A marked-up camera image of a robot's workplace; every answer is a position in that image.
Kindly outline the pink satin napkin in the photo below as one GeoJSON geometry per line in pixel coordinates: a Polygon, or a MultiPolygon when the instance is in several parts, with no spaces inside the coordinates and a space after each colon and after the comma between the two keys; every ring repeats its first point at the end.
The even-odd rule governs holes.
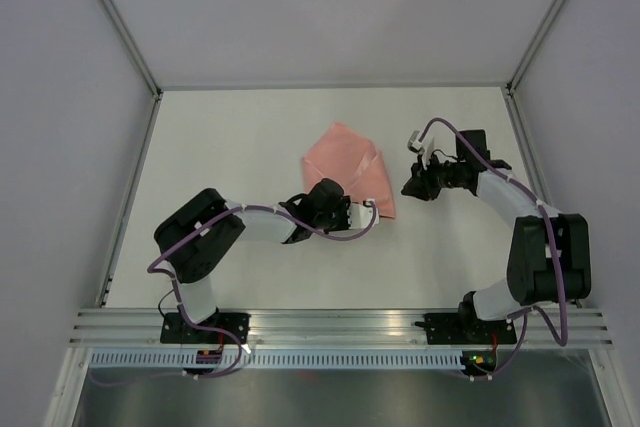
{"type": "Polygon", "coordinates": [[[391,180],[381,150],[347,125],[333,123],[303,155],[301,167],[307,192],[328,178],[353,201],[373,199],[381,217],[396,218],[391,180]]]}

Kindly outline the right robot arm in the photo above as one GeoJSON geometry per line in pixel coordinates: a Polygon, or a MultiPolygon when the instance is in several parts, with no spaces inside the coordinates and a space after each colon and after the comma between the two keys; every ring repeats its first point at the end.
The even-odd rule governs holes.
{"type": "Polygon", "coordinates": [[[536,197],[503,160],[460,157],[441,162],[433,154],[418,158],[401,189],[406,197],[434,201],[444,189],[464,189],[493,208],[511,228],[504,277],[470,291],[458,305],[459,335],[478,342],[494,321],[513,320],[534,311],[554,341],[568,343],[568,302],[591,291],[589,232],[580,214],[564,214],[536,197]]]}

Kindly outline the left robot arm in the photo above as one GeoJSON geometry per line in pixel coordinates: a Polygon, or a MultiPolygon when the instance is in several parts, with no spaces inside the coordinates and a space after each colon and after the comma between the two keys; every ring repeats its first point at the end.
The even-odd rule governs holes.
{"type": "Polygon", "coordinates": [[[289,245],[309,239],[313,230],[346,232],[354,228],[355,206],[342,187],[328,178],[268,210],[243,209],[214,188],[199,192],[153,234],[160,252],[168,255],[178,284],[178,302],[187,313],[184,332],[198,343],[216,336],[217,305],[210,276],[235,244],[289,245]]]}

